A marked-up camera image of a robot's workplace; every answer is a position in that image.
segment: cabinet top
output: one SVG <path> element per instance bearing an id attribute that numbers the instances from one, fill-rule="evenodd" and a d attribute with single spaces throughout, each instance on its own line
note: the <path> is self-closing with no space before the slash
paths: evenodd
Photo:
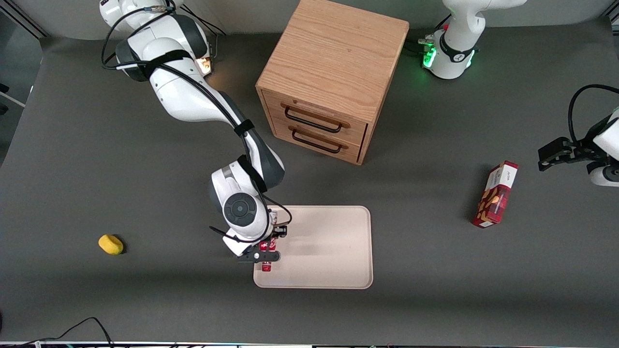
<path id="1" fill-rule="evenodd" d="M 373 122 L 408 29 L 404 20 L 301 0 L 256 85 Z"/>

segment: yellow sponge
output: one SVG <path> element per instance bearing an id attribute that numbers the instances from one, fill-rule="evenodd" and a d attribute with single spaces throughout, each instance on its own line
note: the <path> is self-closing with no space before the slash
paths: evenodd
<path id="1" fill-rule="evenodd" d="M 123 252 L 123 243 L 112 235 L 102 235 L 99 238 L 99 246 L 110 255 L 118 255 Z"/>

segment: black cable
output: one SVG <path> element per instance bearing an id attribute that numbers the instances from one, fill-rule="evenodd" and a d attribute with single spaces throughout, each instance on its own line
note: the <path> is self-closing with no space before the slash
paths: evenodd
<path id="1" fill-rule="evenodd" d="M 441 25 L 443 25 L 443 23 L 447 22 L 447 20 L 451 17 L 451 13 L 447 15 L 447 17 L 445 17 L 439 24 L 437 24 L 434 29 L 438 29 L 441 27 Z"/>
<path id="2" fill-rule="evenodd" d="M 105 35 L 105 40 L 103 41 L 103 48 L 101 49 L 101 64 L 103 65 L 103 67 L 105 69 L 108 70 L 114 70 L 115 68 L 110 68 L 107 65 L 105 65 L 109 60 L 105 60 L 105 48 L 108 46 L 108 42 L 110 40 L 110 35 L 112 35 L 112 33 L 114 32 L 114 29 L 120 24 L 120 22 L 122 22 L 125 18 L 129 17 L 130 15 L 136 14 L 138 12 L 142 12 L 142 11 L 146 11 L 145 8 L 142 9 L 137 9 L 137 10 L 133 10 L 131 12 L 128 12 L 124 15 L 122 15 L 116 22 L 114 22 L 114 24 L 110 27 L 110 30 L 108 31 L 107 35 Z"/>
<path id="3" fill-rule="evenodd" d="M 178 77 L 180 77 L 181 79 L 185 80 L 186 82 L 188 82 L 189 84 L 191 84 L 192 86 L 194 86 L 197 90 L 199 90 L 205 97 L 207 97 L 218 109 L 219 111 L 221 111 L 223 113 L 223 115 L 226 117 L 226 119 L 230 122 L 230 124 L 233 127 L 238 126 L 238 124 L 236 124 L 235 120 L 232 118 L 232 116 L 229 114 L 228 110 L 226 110 L 226 108 L 223 107 L 223 105 L 219 102 L 219 100 L 217 100 L 217 98 L 215 98 L 215 96 L 208 90 L 206 89 L 206 87 L 204 87 L 202 84 L 198 83 L 198 81 L 192 79 L 191 77 L 187 76 L 186 74 L 183 74 L 182 72 L 180 72 L 179 70 L 168 66 L 168 65 L 160 65 L 157 67 L 157 69 L 163 69 L 165 71 L 171 72 L 174 75 L 177 75 Z M 245 146 L 245 152 L 248 158 L 251 158 L 249 156 L 249 148 L 246 144 L 245 138 L 242 137 L 241 138 L 243 140 L 243 145 Z M 264 205 L 264 207 L 267 206 L 266 202 L 264 201 L 264 195 L 258 191 L 259 193 L 259 197 L 260 200 L 262 201 L 262 205 Z M 269 210 L 266 209 L 266 214 L 267 214 L 267 221 L 271 218 L 271 216 L 269 215 Z M 243 243 L 255 243 L 257 241 L 261 241 L 266 235 L 267 232 L 269 231 L 269 224 L 267 224 L 264 228 L 264 232 L 262 233 L 262 235 L 254 240 L 241 240 L 238 237 L 231 237 L 228 236 L 227 234 L 225 234 L 225 232 L 219 230 L 217 227 L 213 227 L 213 226 L 209 226 L 211 230 L 229 238 L 235 241 L 239 241 L 239 242 L 243 242 Z"/>
<path id="4" fill-rule="evenodd" d="M 210 26 L 212 26 L 213 28 L 215 28 L 215 29 L 219 30 L 222 34 L 224 34 L 224 35 L 228 35 L 228 34 L 226 34 L 226 33 L 225 33 L 225 32 L 224 32 L 224 31 L 223 31 L 220 27 L 218 27 L 218 26 L 216 26 L 215 24 L 213 24 L 213 23 L 211 23 L 211 22 L 208 22 L 208 21 L 206 21 L 206 20 L 204 20 L 204 19 L 202 19 L 202 18 L 198 17 L 198 16 L 197 16 L 197 15 L 196 15 L 196 14 L 195 14 L 195 13 L 194 13 L 194 12 L 193 12 L 190 8 L 189 8 L 189 6 L 187 6 L 187 5 L 181 5 L 180 9 L 181 9 L 181 10 L 183 10 L 183 11 L 185 11 L 185 12 L 187 12 L 188 14 L 191 14 L 191 15 L 192 15 L 192 16 L 194 16 L 195 18 L 197 18 L 200 22 L 202 22 L 202 24 L 204 24 L 204 26 L 205 26 L 205 27 L 207 27 L 207 28 L 208 28 L 208 26 L 210 25 Z"/>
<path id="5" fill-rule="evenodd" d="M 215 53 L 212 55 L 211 59 L 217 58 L 217 53 L 219 52 L 219 35 L 215 36 Z"/>
<path id="6" fill-rule="evenodd" d="M 290 213 L 290 210 L 286 209 L 286 207 L 284 207 L 283 205 L 279 204 L 278 202 L 275 202 L 271 198 L 268 198 L 265 194 L 263 194 L 263 196 L 267 199 L 267 201 L 269 201 L 269 202 L 275 204 L 276 206 L 282 208 L 289 216 L 288 221 L 283 222 L 283 223 L 278 223 L 276 225 L 283 226 L 283 225 L 288 225 L 290 222 L 292 222 L 292 214 Z"/>
<path id="7" fill-rule="evenodd" d="M 611 92 L 616 93 L 616 94 L 619 94 L 619 89 L 611 87 L 611 86 L 608 86 L 608 85 L 601 85 L 601 84 L 586 85 L 586 86 L 581 87 L 579 90 L 577 90 L 576 93 L 574 93 L 574 95 L 572 96 L 572 99 L 569 101 L 568 129 L 569 129 L 569 136 L 572 138 L 572 143 L 574 143 L 574 146 L 576 147 L 576 149 L 578 151 L 580 151 L 580 153 L 584 154 L 588 159 L 593 160 L 593 161 L 597 161 L 598 159 L 596 159 L 591 154 L 585 153 L 585 151 L 582 149 L 582 147 L 580 145 L 580 142 L 576 139 L 576 133 L 574 132 L 574 123 L 573 123 L 573 120 L 572 120 L 572 113 L 574 111 L 574 104 L 576 103 L 576 99 L 585 90 L 591 89 L 591 88 L 604 89 L 604 90 L 608 90 L 608 91 L 611 91 Z"/>
<path id="8" fill-rule="evenodd" d="M 217 37 L 217 36 L 218 36 L 218 34 L 217 34 L 217 33 L 215 33 L 215 32 L 214 32 L 214 31 L 210 28 L 210 25 L 209 25 L 209 24 L 211 24 L 210 22 L 207 22 L 206 20 L 204 20 L 204 19 L 202 19 L 202 18 L 198 17 L 198 16 L 197 16 L 197 15 L 196 15 L 196 14 L 195 14 L 195 13 L 194 13 L 194 12 L 193 12 L 190 8 L 188 8 L 188 7 L 183 7 L 183 6 L 181 6 L 181 10 L 183 10 L 183 11 L 187 12 L 188 14 L 192 15 L 192 16 L 193 16 L 193 17 L 195 17 L 197 20 L 199 20 L 199 21 L 200 21 L 200 23 L 202 23 L 202 25 L 206 27 L 206 29 L 208 29 L 208 30 L 209 30 L 209 31 L 210 31 L 213 35 L 215 35 L 215 37 Z"/>
<path id="9" fill-rule="evenodd" d="M 419 51 L 419 50 L 413 50 L 413 49 L 412 49 L 412 48 L 410 48 L 410 47 L 406 47 L 406 45 L 402 46 L 402 48 L 403 48 L 404 50 L 408 51 L 408 52 L 411 52 L 411 53 L 415 53 L 415 54 L 419 54 L 419 53 L 420 53 L 420 51 Z"/>
<path id="10" fill-rule="evenodd" d="M 105 327 L 103 326 L 103 324 L 101 324 L 101 322 L 99 321 L 99 319 L 97 319 L 97 318 L 96 318 L 96 317 L 94 317 L 94 316 L 88 317 L 88 318 L 86 318 L 86 319 L 84 319 L 84 320 L 80 321 L 79 323 L 77 323 L 77 324 L 75 324 L 75 325 L 71 326 L 71 327 L 70 327 L 67 331 L 63 332 L 63 334 L 62 334 L 62 335 L 60 335 L 60 336 L 58 336 L 58 337 L 45 337 L 45 338 L 40 338 L 40 339 L 36 339 L 36 340 L 34 340 L 34 341 L 30 341 L 30 342 L 26 342 L 26 343 L 19 344 L 19 345 L 16 345 L 16 346 L 12 346 L 12 348 L 27 347 L 27 346 L 29 346 L 29 345 L 31 345 L 31 344 L 33 344 L 33 343 L 35 343 L 35 342 L 38 342 L 38 341 L 57 341 L 57 340 L 59 340 L 59 339 L 63 338 L 63 337 L 64 337 L 64 335 L 68 334 L 71 330 L 75 329 L 76 327 L 80 326 L 81 324 L 84 324 L 86 321 L 91 320 L 91 319 L 93 319 L 94 321 L 96 321 L 96 322 L 97 322 L 97 324 L 98 324 L 98 325 L 99 325 L 99 327 L 101 328 L 101 331 L 103 331 L 103 334 L 105 335 L 105 340 L 106 340 L 106 341 L 108 341 L 108 345 L 109 345 L 111 348 L 114 348 L 114 344 L 112 343 L 112 339 L 110 338 L 110 335 L 108 334 L 108 331 L 105 329 Z"/>
<path id="11" fill-rule="evenodd" d="M 141 25 L 139 28 L 135 29 L 135 31 L 133 31 L 133 32 L 130 34 L 130 36 L 129 36 L 129 37 L 132 37 L 133 35 L 135 35 L 136 33 L 138 33 L 140 30 L 142 30 L 142 29 L 143 29 L 143 28 L 145 28 L 146 26 L 150 25 L 151 23 L 155 22 L 156 20 L 159 20 L 159 19 L 161 19 L 162 17 L 164 17 L 164 16 L 166 16 L 166 15 L 168 15 L 168 14 L 173 13 L 174 9 L 176 9 L 176 4 L 173 2 L 173 0 L 169 0 L 169 1 L 170 1 L 170 2 L 172 3 L 172 5 L 173 5 L 173 6 L 172 6 L 172 10 L 167 10 L 167 11 L 166 11 L 166 12 L 164 12 L 162 15 L 159 15 L 159 16 L 157 16 L 157 17 L 155 17 L 155 18 L 151 19 L 150 21 L 146 22 L 144 25 Z M 125 63 L 123 63 L 123 64 L 119 64 L 119 65 L 117 65 L 117 66 L 107 66 L 106 64 L 107 64 L 107 62 L 111 59 L 111 57 L 110 57 L 110 58 L 108 58 L 107 60 L 103 59 L 103 57 L 105 56 L 105 47 L 107 46 L 107 43 L 108 43 L 108 41 L 109 41 L 109 39 L 110 39 L 110 35 L 111 35 L 112 31 L 114 30 L 114 28 L 115 28 L 115 27 L 116 27 L 116 26 L 117 26 L 117 25 L 118 25 L 118 24 L 119 24 L 122 20 L 124 20 L 126 17 L 129 17 L 130 15 L 132 15 L 132 14 L 134 14 L 134 13 L 137 13 L 137 12 L 140 12 L 140 11 L 146 11 L 146 9 L 138 9 L 138 10 L 134 10 L 134 11 L 132 11 L 132 12 L 129 12 L 129 13 L 127 13 L 127 14 L 123 15 L 123 16 L 122 16 L 121 18 L 119 18 L 119 19 L 118 19 L 118 20 L 114 23 L 114 25 L 112 25 L 112 27 L 110 28 L 110 31 L 108 32 L 108 35 L 106 36 L 105 41 L 104 41 L 104 43 L 103 43 L 103 49 L 102 49 L 102 52 L 101 52 L 101 60 L 102 60 L 103 67 L 104 67 L 105 69 L 116 70 L 119 66 L 120 66 L 120 67 L 122 67 L 122 66 L 131 65 L 131 64 L 146 65 L 146 64 L 148 63 L 147 61 L 130 61 L 130 62 L 125 62 Z M 228 120 L 228 122 L 229 122 L 229 123 L 230 123 L 233 127 L 238 126 L 238 124 L 236 123 L 236 121 L 235 121 L 235 120 L 232 118 L 232 116 L 229 114 L 228 110 L 226 110 L 226 108 L 225 108 L 225 107 L 223 107 L 223 105 L 219 102 L 219 100 L 217 100 L 217 98 L 216 98 L 216 97 L 215 97 L 215 96 L 214 96 L 214 95 L 213 95 L 213 94 L 212 94 L 212 93 L 211 93 L 211 92 L 210 92 L 210 91 L 209 91 L 209 90 L 208 90 L 205 86 L 203 86 L 202 84 L 200 84 L 198 81 L 196 81 L 196 80 L 192 79 L 191 77 L 187 76 L 186 74 L 182 73 L 181 71 L 179 71 L 179 70 L 177 70 L 177 69 L 175 69 L 175 68 L 173 68 L 173 67 L 171 67 L 171 66 L 165 65 L 165 64 L 162 64 L 162 65 L 158 66 L 158 67 L 157 67 L 157 69 L 163 69 L 163 70 L 165 70 L 165 71 L 168 71 L 168 72 L 170 72 L 170 73 L 172 73 L 172 74 L 174 74 L 174 75 L 177 75 L 178 77 L 180 77 L 181 79 L 185 80 L 186 82 L 188 82 L 190 85 L 192 85 L 192 86 L 193 86 L 194 88 L 196 88 L 198 91 L 200 91 L 200 93 L 202 93 L 205 97 L 207 97 L 207 98 L 208 98 L 208 99 L 209 99 L 209 100 L 210 100 L 210 101 L 211 101 L 211 102 L 212 102 L 212 103 L 213 103 L 213 104 L 214 104 L 214 105 L 215 105 L 215 106 L 216 106 L 216 107 L 217 107 L 217 108 L 218 108 L 218 109 L 219 109 L 219 110 L 223 113 L 223 115 L 226 117 L 226 119 Z M 247 157 L 248 157 L 248 158 L 251 158 L 251 156 L 249 155 L 249 147 L 248 147 L 248 145 L 247 145 L 247 142 L 246 142 L 246 140 L 245 140 L 245 137 L 241 137 L 241 140 L 243 140 L 243 145 L 244 145 L 244 147 L 245 147 L 245 152 L 246 152 Z M 266 205 L 266 202 L 265 202 L 265 196 L 263 195 L 263 193 L 262 193 L 262 192 L 259 192 L 259 197 L 260 197 L 260 200 L 262 201 L 262 205 L 263 205 L 264 207 L 266 207 L 267 205 Z M 290 214 L 290 211 L 288 211 L 286 208 L 284 208 L 283 206 L 281 206 L 279 203 L 276 203 L 276 202 L 274 202 L 274 201 L 272 201 L 272 200 L 270 200 L 270 199 L 269 199 L 269 201 L 271 201 L 271 202 L 273 202 L 274 204 L 277 204 L 278 206 L 282 207 L 284 210 L 286 210 L 286 212 L 288 212 L 288 214 Z M 271 216 L 270 216 L 270 210 L 269 210 L 269 209 L 266 209 L 266 217 L 267 217 L 267 220 L 269 220 L 269 219 L 271 218 Z M 263 233 L 262 233 L 262 235 L 261 235 L 258 239 L 247 241 L 247 240 L 240 240 L 240 239 L 239 239 L 239 238 L 237 238 L 237 237 L 230 237 L 230 236 L 226 235 L 226 234 L 225 234 L 225 232 L 223 232 L 223 231 L 219 230 L 219 229 L 218 229 L 218 228 L 216 228 L 216 227 L 213 227 L 213 226 L 209 226 L 209 227 L 210 227 L 213 231 L 215 231 L 215 232 L 217 232 L 217 233 L 219 233 L 219 234 L 221 234 L 221 235 L 223 235 L 223 236 L 225 236 L 225 237 L 227 237 L 227 238 L 229 238 L 229 239 L 232 239 L 232 240 L 235 240 L 235 241 L 242 241 L 242 242 L 245 242 L 245 243 L 255 243 L 255 242 L 257 242 L 257 241 L 261 241 L 261 240 L 262 240 L 262 239 L 266 236 L 266 233 L 269 231 L 269 224 L 267 224 L 267 225 L 266 225 L 266 227 L 265 227 L 265 229 L 264 229 L 264 231 L 263 231 Z"/>
<path id="12" fill-rule="evenodd" d="M 130 35 L 129 37 L 132 37 L 133 35 L 139 33 L 142 29 L 146 28 L 147 26 L 149 26 L 150 24 L 152 24 L 153 22 L 160 20 L 161 18 L 165 17 L 168 14 L 172 14 L 174 13 L 174 11 L 176 10 L 176 4 L 174 3 L 173 0 L 168 0 L 171 4 L 172 7 L 167 9 L 165 12 L 162 12 L 161 15 L 158 15 L 156 17 L 154 17 L 153 19 L 149 20 L 148 22 L 144 23 L 143 25 L 141 25 L 139 28 L 135 29 Z M 138 12 L 147 12 L 148 7 L 143 7 L 142 9 L 136 9 L 133 10 L 123 16 L 121 16 L 111 27 L 110 30 L 108 31 L 107 35 L 105 36 L 105 40 L 103 41 L 103 48 L 101 50 L 101 64 L 103 65 L 104 69 L 107 70 L 115 70 L 117 66 L 109 66 L 107 65 L 107 63 L 114 58 L 114 56 L 116 55 L 116 53 L 112 53 L 109 57 L 107 58 L 103 58 L 105 56 L 105 48 L 108 45 L 108 42 L 110 40 L 110 35 L 114 32 L 114 29 L 118 26 L 118 24 L 120 24 L 120 22 L 122 22 L 125 18 L 129 17 L 130 15 L 136 14 Z"/>

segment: red cardboard box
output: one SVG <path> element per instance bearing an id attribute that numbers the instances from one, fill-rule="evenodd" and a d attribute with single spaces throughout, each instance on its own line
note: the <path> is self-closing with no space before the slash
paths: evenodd
<path id="1" fill-rule="evenodd" d="M 490 172 L 473 219 L 475 226 L 486 228 L 501 222 L 517 171 L 517 164 L 504 161 Z"/>

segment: white wall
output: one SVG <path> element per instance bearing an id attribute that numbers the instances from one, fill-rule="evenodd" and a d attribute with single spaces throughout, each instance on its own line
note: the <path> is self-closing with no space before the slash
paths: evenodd
<path id="1" fill-rule="evenodd" d="M 97 0 L 14 0 L 54 36 L 98 40 L 107 25 Z M 342 4 L 407 20 L 411 28 L 432 27 L 449 12 L 440 0 L 336 0 Z M 598 17 L 612 0 L 529 0 L 521 7 L 488 11 L 491 27 L 573 24 Z M 209 22 L 230 33 L 281 32 L 298 0 L 186 0 Z"/>

